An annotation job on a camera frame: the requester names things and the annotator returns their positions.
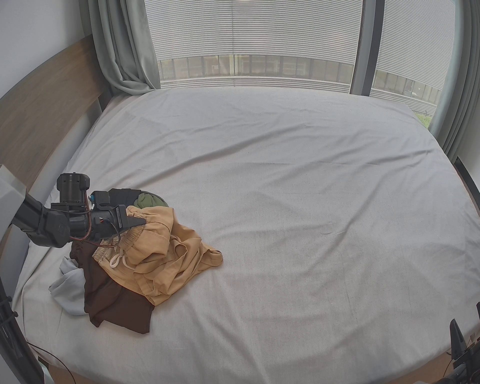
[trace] white wall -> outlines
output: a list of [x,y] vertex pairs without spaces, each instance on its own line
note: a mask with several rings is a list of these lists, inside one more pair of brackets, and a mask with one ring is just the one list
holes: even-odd
[[458,148],[457,156],[480,190],[480,100]]
[[0,97],[82,37],[78,0],[0,0]]

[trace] bed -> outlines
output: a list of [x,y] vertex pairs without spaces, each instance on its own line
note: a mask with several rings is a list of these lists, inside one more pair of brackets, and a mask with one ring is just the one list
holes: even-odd
[[403,104],[267,87],[119,96],[65,171],[90,191],[162,196],[224,255],[139,335],[62,311],[48,287],[70,245],[30,244],[19,326],[98,383],[380,383],[445,352],[452,318],[465,335],[479,323],[480,218]]

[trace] green-gray curtain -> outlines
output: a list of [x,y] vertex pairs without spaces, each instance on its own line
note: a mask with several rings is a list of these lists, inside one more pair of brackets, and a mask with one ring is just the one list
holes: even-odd
[[88,0],[95,50],[114,93],[140,95],[160,88],[145,2]]
[[455,39],[452,58],[437,112],[429,130],[450,161],[468,126],[480,90],[480,5],[478,0],[455,0]]

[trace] dark brown garment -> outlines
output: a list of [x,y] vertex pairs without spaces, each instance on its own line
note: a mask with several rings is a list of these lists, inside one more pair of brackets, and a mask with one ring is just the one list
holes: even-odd
[[98,327],[106,320],[141,334],[148,333],[154,305],[145,296],[113,281],[93,259],[96,248],[84,241],[73,241],[70,252],[70,258],[84,270],[84,310],[91,323]]

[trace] pile of clothes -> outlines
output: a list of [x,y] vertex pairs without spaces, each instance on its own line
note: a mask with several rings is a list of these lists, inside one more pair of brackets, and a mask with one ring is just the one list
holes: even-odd
[[73,241],[70,257],[60,264],[62,276],[49,291],[66,312],[88,314],[96,327],[105,320],[145,334],[153,308],[195,275],[219,266],[222,253],[179,224],[161,197],[132,189],[108,193],[112,206],[127,206],[127,215],[146,224],[122,233],[120,241],[102,241],[101,247]]

